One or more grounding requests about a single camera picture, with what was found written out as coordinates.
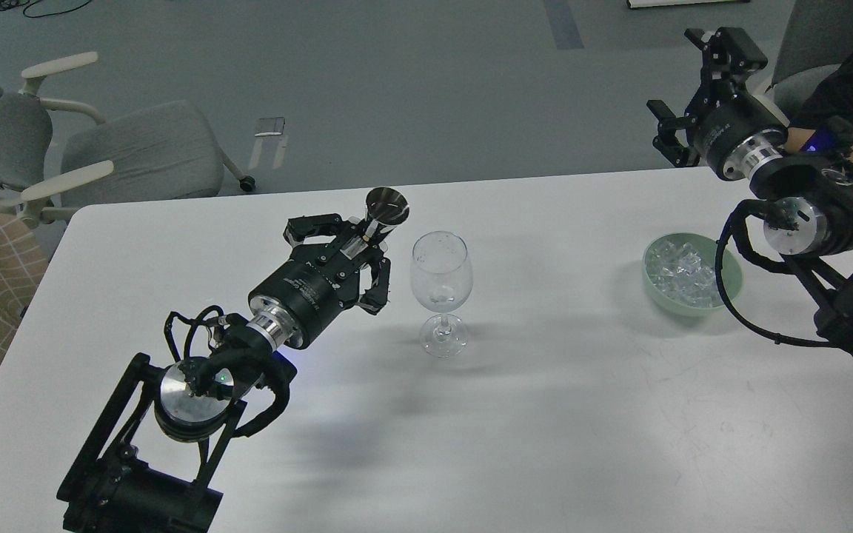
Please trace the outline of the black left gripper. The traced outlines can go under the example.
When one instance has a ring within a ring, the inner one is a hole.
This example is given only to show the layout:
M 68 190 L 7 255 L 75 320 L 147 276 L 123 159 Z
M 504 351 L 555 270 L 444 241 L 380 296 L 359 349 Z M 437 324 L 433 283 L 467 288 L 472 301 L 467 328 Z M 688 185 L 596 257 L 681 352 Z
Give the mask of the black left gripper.
M 288 220 L 288 260 L 248 293 L 248 326 L 271 347 L 304 349 L 341 312 L 359 307 L 375 316 L 388 304 L 392 264 L 379 247 L 347 245 L 356 230 L 358 223 L 335 213 Z M 364 271 L 370 284 L 361 290 Z

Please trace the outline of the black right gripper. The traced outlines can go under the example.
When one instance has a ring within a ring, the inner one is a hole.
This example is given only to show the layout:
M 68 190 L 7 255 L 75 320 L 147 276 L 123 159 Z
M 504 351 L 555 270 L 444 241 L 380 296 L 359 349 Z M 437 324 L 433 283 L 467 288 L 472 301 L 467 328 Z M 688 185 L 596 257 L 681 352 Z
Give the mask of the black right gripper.
M 786 126 L 747 94 L 748 78 L 768 58 L 741 27 L 687 28 L 684 37 L 701 51 L 700 87 L 680 117 L 664 101 L 647 101 L 657 119 L 652 145 L 674 167 L 701 160 L 721 180 L 750 179 L 783 157 L 786 140 Z

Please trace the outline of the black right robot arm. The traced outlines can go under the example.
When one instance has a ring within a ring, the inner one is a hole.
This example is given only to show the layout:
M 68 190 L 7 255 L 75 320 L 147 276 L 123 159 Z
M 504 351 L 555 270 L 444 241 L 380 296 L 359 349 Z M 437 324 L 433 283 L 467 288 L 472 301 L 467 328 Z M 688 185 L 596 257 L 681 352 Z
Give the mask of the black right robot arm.
M 745 30 L 687 28 L 684 35 L 701 53 L 700 86 L 681 115 L 661 100 L 647 102 L 657 121 L 653 146 L 675 167 L 705 164 L 721 180 L 747 180 L 754 193 L 731 211 L 715 243 L 722 303 L 776 344 L 853 357 L 853 126 L 830 118 L 788 154 L 785 125 L 747 89 L 767 57 Z M 730 241 L 750 264 L 799 280 L 817 304 L 818 340 L 769 331 L 735 309 L 723 280 Z

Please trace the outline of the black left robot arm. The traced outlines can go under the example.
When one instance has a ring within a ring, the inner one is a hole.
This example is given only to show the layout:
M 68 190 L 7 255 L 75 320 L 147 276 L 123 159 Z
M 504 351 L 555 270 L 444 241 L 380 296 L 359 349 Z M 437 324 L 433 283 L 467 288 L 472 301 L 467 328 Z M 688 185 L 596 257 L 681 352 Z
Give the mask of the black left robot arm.
M 384 240 L 407 209 L 369 208 L 362 219 L 295 217 L 284 238 L 288 259 L 248 295 L 251 317 L 209 306 L 194 318 L 182 349 L 170 327 L 173 363 L 133 357 L 58 487 L 72 532 L 207 532 L 222 500 L 210 481 L 235 438 L 263 431 L 287 408 L 297 368 L 280 348 L 305 349 L 341 312 L 375 315 L 388 303 Z M 195 444 L 196 476 L 184 481 L 151 469 L 133 438 L 153 413 L 164 435 Z

